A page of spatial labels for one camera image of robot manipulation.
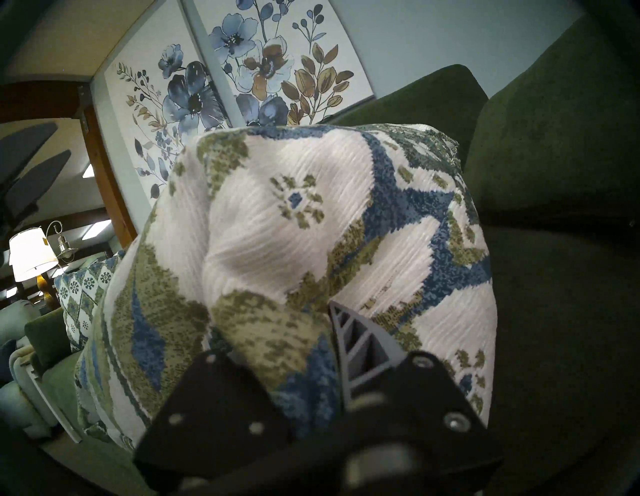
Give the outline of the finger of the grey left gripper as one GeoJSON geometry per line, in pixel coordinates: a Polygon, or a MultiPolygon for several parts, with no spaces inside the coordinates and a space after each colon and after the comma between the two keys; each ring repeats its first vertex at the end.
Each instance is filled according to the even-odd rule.
{"type": "Polygon", "coordinates": [[[6,220],[25,220],[39,210],[38,201],[51,188],[71,157],[70,150],[46,159],[19,177],[6,191],[6,220]]]}
{"type": "Polygon", "coordinates": [[[15,180],[57,130],[55,122],[46,122],[1,138],[1,185],[15,180]]]}

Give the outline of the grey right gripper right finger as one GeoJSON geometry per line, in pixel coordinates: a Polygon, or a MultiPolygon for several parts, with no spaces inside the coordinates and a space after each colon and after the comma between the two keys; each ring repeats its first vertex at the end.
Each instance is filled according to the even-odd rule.
{"type": "Polygon", "coordinates": [[[380,325],[330,302],[347,420],[371,424],[379,440],[365,460],[389,460],[388,469],[428,464],[445,481],[489,481],[503,462],[499,444],[452,379],[444,363],[425,351],[406,352],[380,325]]]}

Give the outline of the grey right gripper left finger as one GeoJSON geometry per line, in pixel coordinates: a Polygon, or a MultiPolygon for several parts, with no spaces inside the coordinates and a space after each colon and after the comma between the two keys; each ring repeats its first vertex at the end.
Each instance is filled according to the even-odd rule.
{"type": "Polygon", "coordinates": [[[144,479],[216,479],[293,441],[255,375],[226,353],[196,356],[134,453],[144,479]]]}

